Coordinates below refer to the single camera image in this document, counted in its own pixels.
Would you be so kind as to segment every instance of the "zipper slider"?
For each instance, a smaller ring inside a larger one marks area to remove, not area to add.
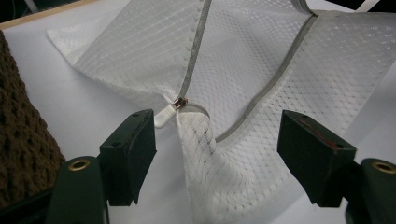
[[[182,108],[188,102],[189,100],[187,98],[178,97],[171,105],[167,106],[154,117],[154,127],[157,129],[163,128],[169,119],[176,114],[176,110]]]

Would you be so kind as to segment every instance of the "white mesh fabric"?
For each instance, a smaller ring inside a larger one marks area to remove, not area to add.
[[[212,2],[187,98],[209,112],[215,136],[268,84],[307,18],[290,1]]]
[[[337,134],[345,132],[396,59],[395,20],[389,14],[322,13],[282,78],[219,143],[210,127],[216,122],[204,114],[180,113],[196,223],[242,217],[295,183],[276,153],[283,109],[305,113]]]
[[[69,62],[76,61],[78,71],[136,103],[158,108],[162,101],[153,101],[159,99],[153,93],[168,102],[178,95],[203,5],[204,0],[131,1],[86,50],[78,50],[85,51],[77,60]],[[49,31],[49,37],[55,33],[62,35]],[[60,38],[52,41],[60,45]],[[64,55],[67,48],[77,50],[73,41],[66,44]]]
[[[178,96],[203,5],[133,0],[117,17],[109,15],[111,22],[98,19],[49,37],[77,70],[157,112]],[[282,109],[342,134],[395,61],[395,15],[322,13],[280,80],[216,143],[274,77],[306,19],[288,0],[212,3],[187,92],[211,118],[177,117],[196,223],[263,209],[295,183],[276,153]]]

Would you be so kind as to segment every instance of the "white surface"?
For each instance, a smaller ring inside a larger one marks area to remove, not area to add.
[[[67,159],[97,156],[99,146],[114,129],[141,108],[73,70],[48,41],[45,30],[93,19],[125,3],[101,1],[4,31],[29,97]],[[345,139],[359,149],[357,161],[375,157],[396,163],[395,85],[394,64],[346,132]],[[191,222],[175,128],[168,125],[157,131],[156,139],[158,153],[139,205],[110,207],[111,223]],[[319,209],[303,196],[272,223],[345,223],[344,210]],[[240,223],[270,223],[266,215],[248,217]]]

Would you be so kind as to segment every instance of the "fabric seam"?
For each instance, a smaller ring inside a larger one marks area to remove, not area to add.
[[[297,9],[297,11],[308,14],[308,15],[313,15],[315,14],[311,8],[309,8],[308,4],[306,3],[306,0],[291,0],[291,3],[294,5],[294,7]]]
[[[210,4],[212,0],[205,0],[204,6],[202,8],[201,17],[198,22],[197,30],[195,33],[194,42],[192,44],[192,50],[190,55],[189,64],[187,66],[186,76],[184,77],[183,84],[179,92],[179,97],[185,97],[187,90],[190,86],[192,73],[194,72],[195,63],[198,58],[198,52],[201,47],[201,42],[204,36],[205,25],[207,21],[207,16],[209,15]]]
[[[293,43],[291,44],[291,47],[288,51],[288,53],[285,56],[285,59],[283,60],[282,64],[279,66],[278,70],[276,71],[276,74],[273,76],[271,81],[261,90],[259,93],[257,93],[253,99],[250,101],[250,103],[247,105],[247,109],[245,112],[240,116],[240,118],[224,133],[216,137],[216,142],[221,142],[222,140],[226,139],[228,136],[230,136],[232,133],[234,133],[241,125],[242,123],[248,118],[248,115],[250,112],[254,109],[256,104],[276,85],[276,83],[280,80],[280,78],[283,76],[283,73],[285,72],[286,68],[289,66],[291,59],[293,58],[294,54],[296,53],[297,49],[300,47],[301,43],[303,42],[305,36],[308,34],[308,31],[312,27],[313,23],[315,22],[316,18],[318,16],[315,14],[312,14],[304,23],[302,29],[300,29],[300,32],[297,34],[296,38],[294,39]]]
[[[186,104],[186,106],[184,106],[182,109],[180,109],[180,113],[190,113],[190,112],[202,113],[202,114],[205,114],[208,118],[210,118],[207,110],[203,106],[198,105],[198,104],[188,103],[188,104]]]

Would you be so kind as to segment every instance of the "brown knit fabric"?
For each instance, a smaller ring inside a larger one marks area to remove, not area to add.
[[[0,209],[52,187],[63,163],[0,31]]]

